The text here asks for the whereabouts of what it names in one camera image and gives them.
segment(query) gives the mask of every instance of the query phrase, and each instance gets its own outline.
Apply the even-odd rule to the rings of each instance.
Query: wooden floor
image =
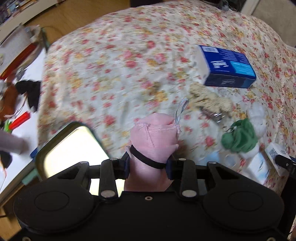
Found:
[[[66,0],[36,16],[27,26],[46,27],[50,43],[97,18],[130,7],[129,0]]]

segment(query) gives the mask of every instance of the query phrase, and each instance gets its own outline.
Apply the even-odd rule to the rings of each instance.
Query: black strap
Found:
[[[165,163],[159,163],[157,161],[151,160],[148,157],[145,157],[142,153],[138,152],[137,149],[131,145],[130,148],[131,153],[138,158],[141,162],[145,163],[146,165],[156,168],[156,169],[163,169],[165,168]]]

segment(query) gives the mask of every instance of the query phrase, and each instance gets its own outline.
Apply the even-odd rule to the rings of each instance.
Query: blue cardboard box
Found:
[[[197,65],[206,86],[249,88],[256,74],[242,53],[198,45]]]

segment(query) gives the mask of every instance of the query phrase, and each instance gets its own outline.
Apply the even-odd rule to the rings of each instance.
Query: pink fabric pouch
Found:
[[[181,113],[188,103],[187,98],[182,100],[179,105],[179,107],[182,106]],[[177,116],[177,111],[175,118],[163,113],[154,113],[140,119],[131,129],[131,143],[136,151],[154,162],[165,164],[178,149],[181,113]],[[172,183],[167,178],[165,168],[157,169],[148,166],[136,158],[130,149],[131,147],[126,147],[130,156],[130,174],[125,181],[124,190],[165,191]]]

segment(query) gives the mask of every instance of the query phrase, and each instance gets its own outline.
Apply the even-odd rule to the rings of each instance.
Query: floral tablecloth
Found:
[[[193,64],[195,44],[244,53],[257,75],[249,89],[209,87],[233,101],[233,120],[259,102],[268,129],[260,139],[296,146],[294,48],[266,23],[222,12],[197,0],[130,8],[105,15],[57,42],[49,50],[41,89],[39,143],[71,121],[89,125],[111,157],[129,144],[129,130],[153,112],[173,115],[202,80]],[[222,131],[189,104],[180,122],[179,152],[198,160],[221,147]],[[267,187],[280,193],[285,178],[272,170]]]

